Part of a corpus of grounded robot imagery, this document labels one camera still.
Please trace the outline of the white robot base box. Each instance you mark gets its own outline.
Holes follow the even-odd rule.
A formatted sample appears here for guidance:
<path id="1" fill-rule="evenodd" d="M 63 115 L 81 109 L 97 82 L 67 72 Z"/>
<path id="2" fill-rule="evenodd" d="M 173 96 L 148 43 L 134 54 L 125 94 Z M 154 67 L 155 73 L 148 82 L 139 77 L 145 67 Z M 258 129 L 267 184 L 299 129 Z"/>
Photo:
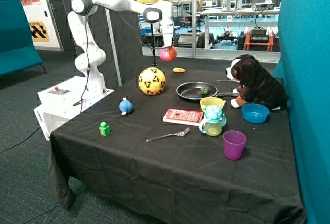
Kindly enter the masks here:
<path id="1" fill-rule="evenodd" d="M 34 109 L 34 113 L 47 141 L 51 132 L 113 92 L 106 89 L 101 94 L 91 93 L 85 90 L 86 82 L 86 77 L 74 76 L 38 92 L 41 104 Z M 73 106 L 81 99 L 86 101 Z"/>

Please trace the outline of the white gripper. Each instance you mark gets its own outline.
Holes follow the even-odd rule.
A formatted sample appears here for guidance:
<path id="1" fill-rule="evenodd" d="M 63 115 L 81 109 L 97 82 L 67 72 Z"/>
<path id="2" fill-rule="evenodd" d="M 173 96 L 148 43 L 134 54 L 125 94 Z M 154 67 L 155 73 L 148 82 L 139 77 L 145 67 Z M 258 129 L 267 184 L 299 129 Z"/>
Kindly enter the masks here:
<path id="1" fill-rule="evenodd" d="M 174 26 L 160 24 L 160 31 L 163 37 L 164 46 L 172 46 Z"/>

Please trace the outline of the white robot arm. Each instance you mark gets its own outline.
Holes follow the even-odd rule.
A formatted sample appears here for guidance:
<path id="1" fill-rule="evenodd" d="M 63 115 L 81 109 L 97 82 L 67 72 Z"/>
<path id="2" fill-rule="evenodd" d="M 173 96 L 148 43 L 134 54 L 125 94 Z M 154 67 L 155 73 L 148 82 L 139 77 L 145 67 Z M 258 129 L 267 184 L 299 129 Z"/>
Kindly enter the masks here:
<path id="1" fill-rule="evenodd" d="M 75 66 L 87 77 L 84 88 L 89 94 L 106 91 L 104 76 L 97 68 L 105 61 L 106 54 L 94 41 L 87 23 L 88 17 L 95 14 L 99 6 L 112 11 L 132 11 L 143 15 L 150 24 L 159 23 L 165 47 L 172 46 L 174 33 L 173 4 L 168 0 L 158 0 L 151 5 L 135 0 L 71 0 L 69 27 L 76 45 L 84 51 L 75 59 Z"/>

